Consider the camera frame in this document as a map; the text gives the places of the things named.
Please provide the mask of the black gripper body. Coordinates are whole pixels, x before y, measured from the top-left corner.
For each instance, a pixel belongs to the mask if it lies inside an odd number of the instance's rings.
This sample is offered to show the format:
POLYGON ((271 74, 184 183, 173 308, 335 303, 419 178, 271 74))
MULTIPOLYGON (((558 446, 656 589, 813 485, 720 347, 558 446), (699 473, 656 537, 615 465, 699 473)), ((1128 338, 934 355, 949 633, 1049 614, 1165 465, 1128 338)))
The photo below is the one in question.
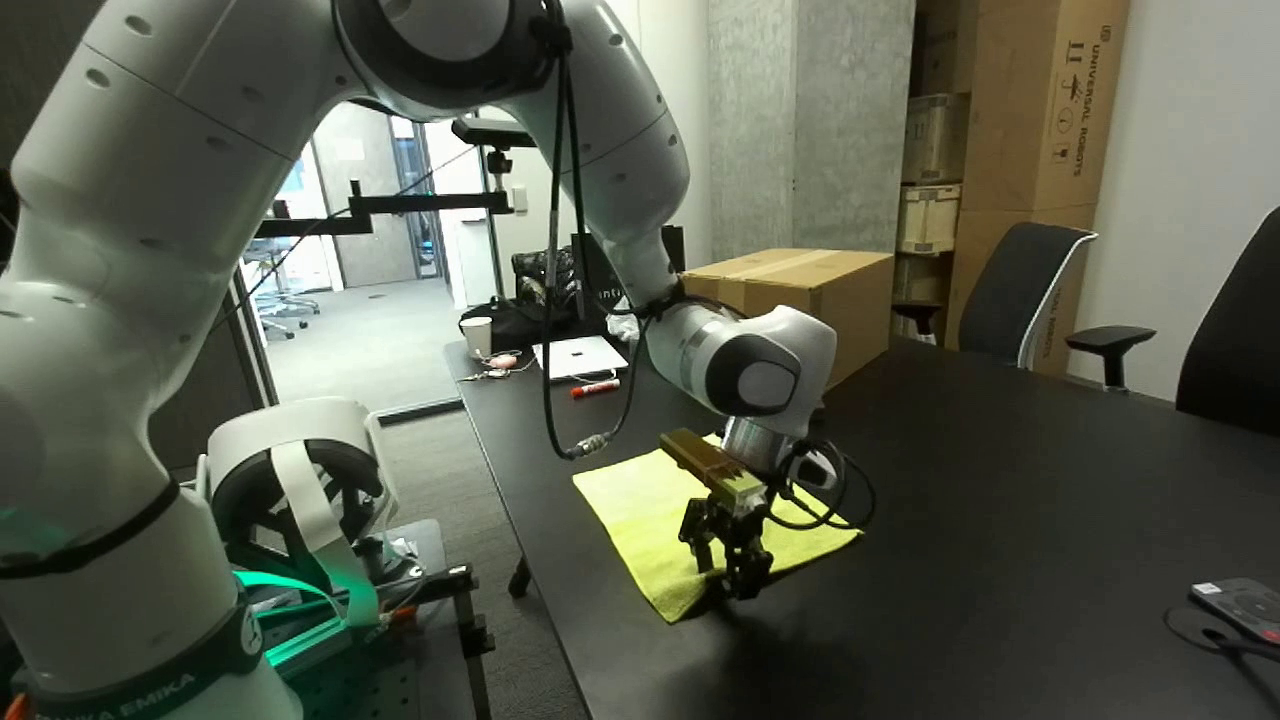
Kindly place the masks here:
POLYGON ((661 446, 699 481, 699 495, 692 499, 706 499, 706 547, 724 544, 732 532, 764 537, 773 488, 759 477, 688 427, 665 432, 661 446))

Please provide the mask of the robot base mount stand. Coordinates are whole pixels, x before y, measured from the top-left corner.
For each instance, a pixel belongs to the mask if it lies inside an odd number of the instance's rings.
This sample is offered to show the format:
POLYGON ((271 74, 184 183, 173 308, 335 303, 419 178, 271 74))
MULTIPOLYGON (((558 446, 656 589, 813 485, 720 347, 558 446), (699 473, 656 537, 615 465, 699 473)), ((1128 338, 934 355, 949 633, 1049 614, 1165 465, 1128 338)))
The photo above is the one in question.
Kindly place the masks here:
POLYGON ((395 524, 374 410, 305 400, 232 414, 208 437, 196 488, 281 674, 402 635, 446 602, 476 720, 490 720, 485 656, 496 640, 471 602, 476 570, 444 558, 437 520, 395 524))

